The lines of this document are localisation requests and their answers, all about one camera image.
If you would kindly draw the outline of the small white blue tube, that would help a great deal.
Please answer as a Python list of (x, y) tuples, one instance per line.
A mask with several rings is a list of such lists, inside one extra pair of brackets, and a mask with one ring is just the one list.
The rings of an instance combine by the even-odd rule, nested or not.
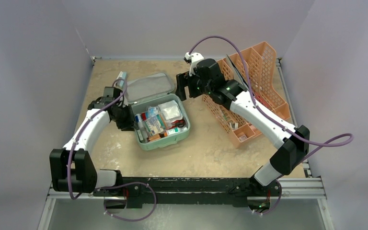
[(145, 128), (145, 126), (144, 126), (144, 122), (143, 122), (143, 120), (142, 120), (141, 114), (136, 114), (136, 115), (135, 115), (135, 122), (136, 122), (136, 124), (137, 124), (137, 126), (138, 126), (139, 130), (144, 130), (144, 131), (146, 131), (146, 128)]

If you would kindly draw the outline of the blue white sachet packet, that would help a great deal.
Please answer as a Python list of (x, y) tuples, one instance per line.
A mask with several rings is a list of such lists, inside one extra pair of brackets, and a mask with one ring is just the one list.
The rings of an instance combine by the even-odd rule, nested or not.
[(159, 107), (158, 106), (149, 106), (147, 107), (146, 111), (146, 118), (154, 117), (159, 114)]

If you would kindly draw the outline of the white gauze packets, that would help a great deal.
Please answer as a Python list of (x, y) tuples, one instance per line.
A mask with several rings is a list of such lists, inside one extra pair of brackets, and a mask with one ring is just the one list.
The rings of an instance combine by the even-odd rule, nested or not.
[(169, 122), (174, 122), (183, 118), (179, 104), (175, 100), (161, 103), (158, 107), (164, 118)]

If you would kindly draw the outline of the mint green case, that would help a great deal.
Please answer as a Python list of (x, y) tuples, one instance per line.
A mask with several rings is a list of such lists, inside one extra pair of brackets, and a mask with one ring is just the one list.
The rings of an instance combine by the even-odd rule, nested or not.
[(125, 102), (132, 109), (136, 139), (143, 150), (164, 148), (189, 136), (191, 124), (174, 89), (165, 73), (128, 81)]

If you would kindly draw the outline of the brown glass medicine bottle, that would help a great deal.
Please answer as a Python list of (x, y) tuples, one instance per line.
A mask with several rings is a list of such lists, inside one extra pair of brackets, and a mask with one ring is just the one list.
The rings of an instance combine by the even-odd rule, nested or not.
[(161, 138), (164, 138), (166, 136), (168, 136), (167, 132), (158, 133), (156, 135), (147, 137), (147, 141), (148, 142), (156, 141), (156, 140), (161, 139)]

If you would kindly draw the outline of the white bottle green label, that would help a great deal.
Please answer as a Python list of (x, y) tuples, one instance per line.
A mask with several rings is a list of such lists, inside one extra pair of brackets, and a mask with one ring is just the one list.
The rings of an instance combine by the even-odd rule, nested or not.
[(170, 136), (173, 134), (177, 134), (177, 133), (181, 133), (187, 130), (187, 127), (175, 127), (175, 128), (171, 128), (169, 130), (166, 130), (166, 135)]

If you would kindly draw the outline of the bandage box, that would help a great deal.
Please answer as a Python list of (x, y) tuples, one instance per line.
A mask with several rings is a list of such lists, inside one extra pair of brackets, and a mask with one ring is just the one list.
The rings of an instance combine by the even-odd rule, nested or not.
[(143, 123), (149, 136), (162, 133), (169, 127), (161, 114), (151, 116), (144, 120)]

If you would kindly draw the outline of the black handled scissors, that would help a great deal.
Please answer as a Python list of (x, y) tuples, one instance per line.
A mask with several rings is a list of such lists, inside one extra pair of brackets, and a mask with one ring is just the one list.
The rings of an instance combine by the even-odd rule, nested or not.
[(174, 127), (185, 127), (186, 126), (186, 121), (184, 119), (179, 119), (179, 120), (175, 120), (171, 123), (172, 128)]

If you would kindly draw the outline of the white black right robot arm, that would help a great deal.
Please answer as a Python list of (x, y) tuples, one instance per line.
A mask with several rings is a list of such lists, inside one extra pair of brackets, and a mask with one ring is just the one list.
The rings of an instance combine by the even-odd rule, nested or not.
[(258, 101), (254, 101), (244, 84), (237, 80), (226, 80), (218, 63), (211, 58), (186, 57), (190, 70), (176, 75), (175, 94), (186, 100), (202, 94), (222, 105), (261, 131), (277, 149), (269, 162), (251, 177), (250, 189), (256, 195), (268, 190), (269, 184), (281, 175), (289, 175), (308, 153), (308, 144), (301, 140), (310, 135), (305, 126), (295, 127), (281, 119)]

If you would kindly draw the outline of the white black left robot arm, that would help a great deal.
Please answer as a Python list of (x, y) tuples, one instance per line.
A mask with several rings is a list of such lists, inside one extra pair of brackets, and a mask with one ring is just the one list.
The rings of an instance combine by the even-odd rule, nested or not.
[(117, 170), (98, 170), (91, 153), (103, 130), (115, 122), (121, 131), (134, 131), (133, 112), (124, 102), (125, 89), (105, 87), (103, 95), (88, 105), (87, 113), (74, 136), (49, 154), (52, 187), (57, 192), (91, 193), (105, 187), (112, 196), (123, 192)]

